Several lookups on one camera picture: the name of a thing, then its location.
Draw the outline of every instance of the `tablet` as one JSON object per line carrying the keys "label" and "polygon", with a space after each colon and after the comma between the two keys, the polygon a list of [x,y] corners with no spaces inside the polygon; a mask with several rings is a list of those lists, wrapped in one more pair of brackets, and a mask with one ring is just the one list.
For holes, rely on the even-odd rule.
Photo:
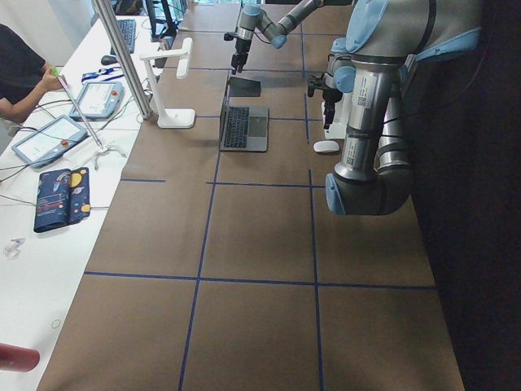
{"label": "tablet", "polygon": [[[87,119],[106,120],[116,110],[122,93],[123,85],[118,81],[90,81],[82,86],[76,101]],[[75,107],[68,115],[81,119]]]}
{"label": "tablet", "polygon": [[87,137],[87,131],[68,116],[59,116],[11,147],[34,168],[44,167]]}

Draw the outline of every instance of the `white device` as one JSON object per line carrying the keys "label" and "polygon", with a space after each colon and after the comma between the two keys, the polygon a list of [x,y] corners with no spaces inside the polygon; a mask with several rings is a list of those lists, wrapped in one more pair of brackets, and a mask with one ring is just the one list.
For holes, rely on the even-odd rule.
{"label": "white device", "polygon": [[28,165],[40,168],[60,158],[85,137],[85,128],[68,116],[59,116],[38,132],[13,145],[11,149]]}
{"label": "white device", "polygon": [[152,92],[154,93],[155,105],[159,118],[157,125],[160,128],[191,128],[195,122],[195,110],[191,108],[165,108],[163,99],[161,98],[155,74],[152,72],[151,61],[154,59],[162,59],[168,57],[180,57],[177,65],[177,78],[184,79],[188,74],[190,66],[190,54],[192,50],[192,38],[187,37],[182,41],[181,49],[172,49],[169,51],[155,51],[151,54],[140,55],[139,58],[145,62],[147,69],[148,82]]}
{"label": "white device", "polygon": [[[118,81],[90,81],[82,86],[76,101],[88,119],[105,120],[114,113],[122,95],[123,86]],[[72,107],[69,116],[81,119],[76,107]]]}
{"label": "white device", "polygon": [[340,145],[333,140],[322,140],[313,145],[313,150],[316,153],[333,153],[340,150]]}
{"label": "white device", "polygon": [[[324,127],[324,136],[328,139],[345,139],[345,130],[348,128],[349,112],[351,111],[352,94],[344,94],[342,99],[335,103],[335,118],[329,127]],[[326,103],[322,102],[322,112]]]}

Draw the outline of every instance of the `person's hand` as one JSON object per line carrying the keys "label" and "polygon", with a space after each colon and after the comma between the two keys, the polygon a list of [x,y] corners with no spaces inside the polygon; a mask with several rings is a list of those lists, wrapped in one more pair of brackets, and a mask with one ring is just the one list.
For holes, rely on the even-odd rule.
{"label": "person's hand", "polygon": [[58,78],[52,74],[52,69],[49,68],[46,70],[46,72],[42,76],[42,80],[39,83],[41,87],[45,90],[45,92],[48,91],[55,91],[62,88],[61,83],[59,82]]}

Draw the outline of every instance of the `computer mouse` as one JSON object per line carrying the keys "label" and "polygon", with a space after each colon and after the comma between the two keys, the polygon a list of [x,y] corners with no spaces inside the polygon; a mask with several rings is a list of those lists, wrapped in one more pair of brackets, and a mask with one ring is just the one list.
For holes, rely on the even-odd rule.
{"label": "computer mouse", "polygon": [[104,55],[101,58],[101,64],[102,65],[110,65],[117,63],[117,58],[114,55]]}
{"label": "computer mouse", "polygon": [[316,153],[332,153],[339,151],[340,145],[333,140],[322,140],[313,145],[313,150]]}

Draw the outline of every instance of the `monitor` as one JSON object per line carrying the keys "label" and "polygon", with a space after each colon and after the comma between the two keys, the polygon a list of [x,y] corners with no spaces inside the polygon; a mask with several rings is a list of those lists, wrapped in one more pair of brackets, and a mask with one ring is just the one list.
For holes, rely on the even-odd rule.
{"label": "monitor", "polygon": [[145,0],[151,26],[151,40],[176,37],[177,25],[186,12],[186,0]]}

